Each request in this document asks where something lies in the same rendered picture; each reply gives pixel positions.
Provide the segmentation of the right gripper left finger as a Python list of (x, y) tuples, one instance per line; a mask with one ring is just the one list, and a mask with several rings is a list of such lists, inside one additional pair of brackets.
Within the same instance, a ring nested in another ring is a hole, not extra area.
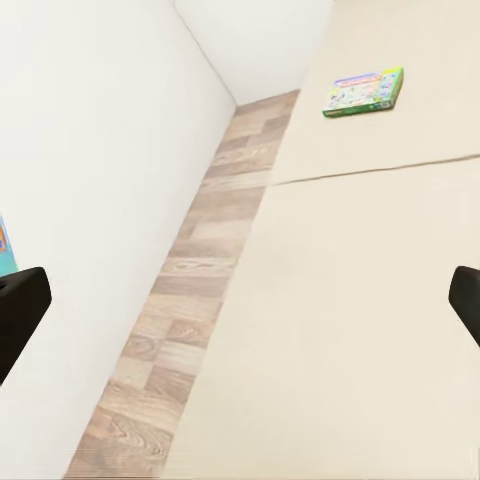
[(51, 303), (43, 266), (0, 277), (0, 386)]

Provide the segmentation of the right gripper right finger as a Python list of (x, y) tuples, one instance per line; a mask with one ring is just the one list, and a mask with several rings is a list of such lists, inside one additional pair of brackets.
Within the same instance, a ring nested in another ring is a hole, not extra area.
[(480, 270), (458, 266), (448, 300), (480, 347)]

